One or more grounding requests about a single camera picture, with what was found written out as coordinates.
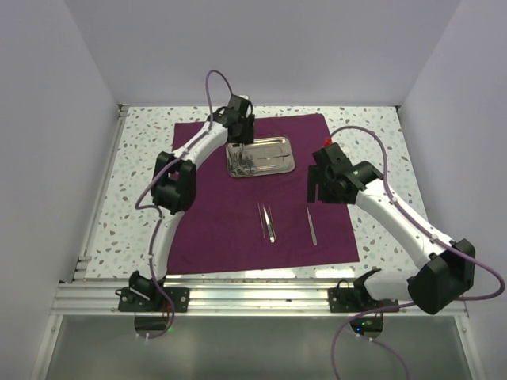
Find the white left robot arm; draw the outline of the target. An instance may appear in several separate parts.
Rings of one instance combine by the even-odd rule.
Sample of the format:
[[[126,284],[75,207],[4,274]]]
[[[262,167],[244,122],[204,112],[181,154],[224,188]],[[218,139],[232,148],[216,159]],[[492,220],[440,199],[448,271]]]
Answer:
[[[253,110],[250,100],[233,94],[187,143],[157,156],[153,179],[135,203],[137,210],[158,212],[148,243],[147,268],[132,273],[129,279],[129,291],[144,309],[157,310],[164,303],[162,285],[170,246],[179,222],[196,198],[197,170],[221,146],[254,142]]]

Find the steel scalpel handle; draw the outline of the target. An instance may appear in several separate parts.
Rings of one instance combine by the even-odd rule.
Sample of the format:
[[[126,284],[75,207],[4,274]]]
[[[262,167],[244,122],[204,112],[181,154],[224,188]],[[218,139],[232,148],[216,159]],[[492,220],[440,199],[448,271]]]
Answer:
[[[308,221],[308,225],[309,225],[309,229],[310,229],[310,234],[311,234],[311,241],[312,241],[313,246],[317,246],[318,245],[318,240],[317,240],[317,237],[316,237],[316,233],[315,233],[315,229],[314,229],[314,223],[313,223],[313,219],[311,217],[311,213],[310,213],[309,207],[306,207],[306,211],[307,211],[307,221]]]

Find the steel wide tweezers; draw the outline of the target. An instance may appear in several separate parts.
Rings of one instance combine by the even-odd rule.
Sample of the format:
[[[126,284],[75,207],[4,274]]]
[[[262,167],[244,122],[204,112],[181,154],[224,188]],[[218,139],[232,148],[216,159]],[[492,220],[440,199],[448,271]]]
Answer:
[[[267,229],[269,240],[271,243],[276,242],[276,231],[273,223],[273,216],[270,207],[262,205],[262,212],[265,218],[265,228]]]

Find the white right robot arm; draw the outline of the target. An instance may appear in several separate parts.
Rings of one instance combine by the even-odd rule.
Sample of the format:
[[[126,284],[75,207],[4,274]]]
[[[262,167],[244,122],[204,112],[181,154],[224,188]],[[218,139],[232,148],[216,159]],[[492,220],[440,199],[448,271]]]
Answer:
[[[336,143],[314,152],[313,159],[308,201],[358,206],[401,245],[417,268],[414,272],[373,268],[351,287],[334,289],[331,296],[340,306],[368,311],[407,300],[434,315],[472,288],[475,247],[468,240],[453,240],[412,209],[403,215],[397,207],[405,202],[385,188],[385,176],[368,161],[352,164]]]

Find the purple surgical cloth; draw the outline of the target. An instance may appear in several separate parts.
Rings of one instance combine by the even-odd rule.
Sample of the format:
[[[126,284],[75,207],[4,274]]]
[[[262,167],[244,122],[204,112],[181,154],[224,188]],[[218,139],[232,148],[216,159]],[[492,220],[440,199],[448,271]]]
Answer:
[[[178,225],[170,248],[171,275],[238,272],[356,262],[349,209],[345,205],[308,203],[307,169],[312,154],[330,132],[324,115],[258,119],[256,137],[284,136],[295,155],[290,173],[235,179],[227,172],[220,147],[196,172],[196,199]],[[257,202],[270,207],[276,231],[265,238]],[[307,221],[309,207],[318,245],[313,246]]]

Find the steel forceps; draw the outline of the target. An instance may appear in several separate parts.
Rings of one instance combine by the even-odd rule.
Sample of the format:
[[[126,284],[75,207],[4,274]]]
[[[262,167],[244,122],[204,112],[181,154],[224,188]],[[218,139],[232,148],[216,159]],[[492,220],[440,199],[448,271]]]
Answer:
[[[261,233],[262,233],[262,237],[264,239],[265,238],[265,224],[264,224],[264,217],[263,217],[263,214],[261,211],[261,205],[259,202],[257,202],[257,209],[258,209],[258,214],[259,214],[259,219],[260,219],[260,224],[261,224]]]

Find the steel ring-handled scissors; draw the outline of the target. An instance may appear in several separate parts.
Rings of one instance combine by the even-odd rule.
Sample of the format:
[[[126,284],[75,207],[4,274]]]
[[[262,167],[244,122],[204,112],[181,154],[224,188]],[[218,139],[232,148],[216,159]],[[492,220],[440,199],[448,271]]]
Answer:
[[[233,177],[248,177],[254,173],[254,161],[245,151],[244,145],[231,145],[228,153],[229,170]]]

